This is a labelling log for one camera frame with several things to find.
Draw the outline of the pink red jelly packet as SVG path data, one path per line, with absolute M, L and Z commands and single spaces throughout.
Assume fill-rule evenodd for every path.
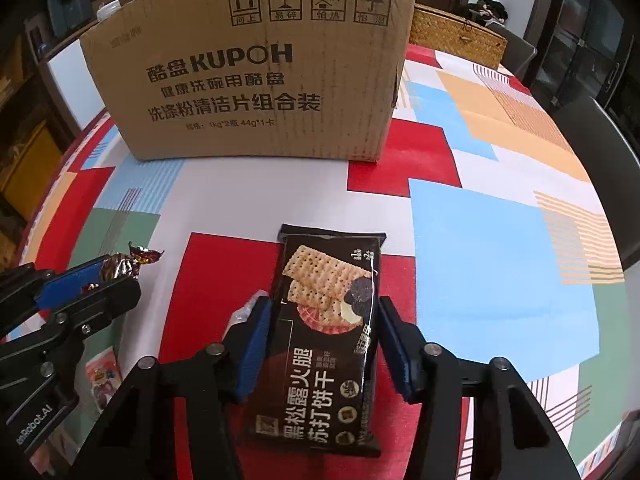
M 257 300 L 260 297 L 267 296 L 268 292 L 263 289 L 258 289 L 258 291 L 254 292 L 254 294 L 250 296 L 250 299 L 247 300 L 247 302 L 243 304 L 242 307 L 233 311 L 230 315 L 230 318 L 228 319 L 226 329 L 224 330 L 224 337 L 227 336 L 232 326 L 245 323 L 252 314 L 255 304 L 257 304 Z

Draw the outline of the foil candy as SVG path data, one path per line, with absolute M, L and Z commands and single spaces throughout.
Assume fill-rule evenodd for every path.
M 121 276 L 137 278 L 142 266 L 159 262 L 163 254 L 163 250 L 154 250 L 129 242 L 128 252 L 126 254 L 115 252 L 113 255 L 108 255 L 99 266 L 98 278 L 82 286 L 81 291 L 88 292 Z

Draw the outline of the pink bear snack bar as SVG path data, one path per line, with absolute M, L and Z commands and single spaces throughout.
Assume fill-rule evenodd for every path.
M 85 372 L 90 382 L 93 401 L 102 413 L 122 383 L 114 349 L 108 347 L 90 359 L 85 366 Z

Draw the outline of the black cracker packet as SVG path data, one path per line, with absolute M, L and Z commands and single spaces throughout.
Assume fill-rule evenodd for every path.
M 281 226 L 267 351 L 247 435 L 376 457 L 371 430 L 383 233 Z

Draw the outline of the colourful patchwork tablecloth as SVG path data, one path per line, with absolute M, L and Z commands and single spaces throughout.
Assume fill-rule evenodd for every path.
M 455 356 L 507 358 L 586 479 L 622 440 L 631 346 L 623 268 L 587 171 L 515 78 L 414 48 L 377 162 L 192 158 L 140 162 L 105 110 L 70 150 L 23 260 L 63 271 L 130 245 L 160 252 L 140 304 L 88 338 L 78 407 L 53 436 L 72 460 L 99 418 L 89 379 L 220 337 L 300 242 L 375 266 L 378 291 Z

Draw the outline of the dark chair right near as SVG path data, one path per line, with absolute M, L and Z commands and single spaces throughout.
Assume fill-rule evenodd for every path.
M 639 261 L 639 159 L 591 96 L 570 102 L 552 119 L 584 166 L 608 218 L 625 270 Z

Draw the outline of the dark chair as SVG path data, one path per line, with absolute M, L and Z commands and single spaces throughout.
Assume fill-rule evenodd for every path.
M 506 50 L 504 50 L 501 64 L 519 81 L 522 81 L 529 63 L 537 54 L 537 49 L 497 21 L 489 21 L 487 27 L 506 40 Z
M 552 119 L 584 166 L 608 218 L 625 270 L 639 261 L 639 159 L 591 96 L 570 102 Z

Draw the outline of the black coffee machine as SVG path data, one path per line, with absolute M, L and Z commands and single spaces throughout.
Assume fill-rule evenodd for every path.
M 64 39 L 94 17 L 91 0 L 47 0 L 47 6 L 57 40 Z

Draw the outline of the brown cardboard box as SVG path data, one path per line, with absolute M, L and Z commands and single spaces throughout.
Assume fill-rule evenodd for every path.
M 141 160 L 374 162 L 416 0 L 134 0 L 81 37 Z

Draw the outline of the dark chair right far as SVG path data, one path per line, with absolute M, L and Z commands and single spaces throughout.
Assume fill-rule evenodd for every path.
M 529 63 L 537 54 L 537 49 L 497 21 L 489 21 L 487 27 L 506 40 L 506 50 L 504 50 L 501 64 L 519 81 L 522 81 Z

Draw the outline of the woven wicker basket box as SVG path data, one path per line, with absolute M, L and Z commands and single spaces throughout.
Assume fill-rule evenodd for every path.
M 498 70 L 508 44 L 487 27 L 419 3 L 414 6 L 409 42 L 492 70 Z

